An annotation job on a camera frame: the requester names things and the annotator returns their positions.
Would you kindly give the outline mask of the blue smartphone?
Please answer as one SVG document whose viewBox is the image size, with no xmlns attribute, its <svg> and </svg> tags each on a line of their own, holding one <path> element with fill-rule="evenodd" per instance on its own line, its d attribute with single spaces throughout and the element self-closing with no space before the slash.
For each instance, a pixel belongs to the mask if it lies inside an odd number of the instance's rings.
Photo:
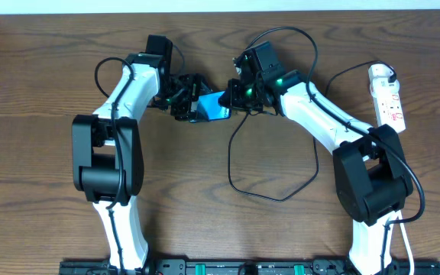
<svg viewBox="0 0 440 275">
<path fill-rule="evenodd" d="M 219 121 L 231 117 L 231 110 L 218 104 L 218 98 L 223 92 L 201 95 L 198 101 L 192 103 L 191 111 L 198 111 L 201 114 L 199 122 Z"/>
</svg>

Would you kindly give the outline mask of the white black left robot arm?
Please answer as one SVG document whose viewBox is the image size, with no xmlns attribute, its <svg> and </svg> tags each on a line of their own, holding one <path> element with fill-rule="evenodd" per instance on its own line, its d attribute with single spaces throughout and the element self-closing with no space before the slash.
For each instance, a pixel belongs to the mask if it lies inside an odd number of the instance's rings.
<svg viewBox="0 0 440 275">
<path fill-rule="evenodd" d="M 91 115 L 72 123 L 73 183 L 101 217 L 118 274 L 148 268 L 149 245 L 141 230 L 138 193 L 144 181 L 139 123 L 149 108 L 177 121 L 207 122 L 199 100 L 208 85 L 201 74 L 171 71 L 174 44 L 149 35 L 143 52 L 118 58 L 121 78 Z"/>
</svg>

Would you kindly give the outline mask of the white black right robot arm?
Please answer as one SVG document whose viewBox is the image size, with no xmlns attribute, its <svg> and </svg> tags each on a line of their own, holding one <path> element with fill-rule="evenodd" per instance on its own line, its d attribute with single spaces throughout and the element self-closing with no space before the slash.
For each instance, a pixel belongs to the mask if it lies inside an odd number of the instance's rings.
<svg viewBox="0 0 440 275">
<path fill-rule="evenodd" d="M 330 102 L 308 75 L 285 70 L 269 42 L 247 48 L 234 65 L 238 77 L 225 91 L 213 92 L 202 76 L 194 77 L 188 120 L 227 119 L 232 111 L 272 113 L 305 128 L 332 155 L 337 196 L 353 221 L 352 267 L 360 274 L 387 273 L 393 226 L 404 223 L 401 211 L 413 192 L 399 139 L 405 123 L 394 68 L 367 63 L 377 115 L 372 126 Z"/>
</svg>

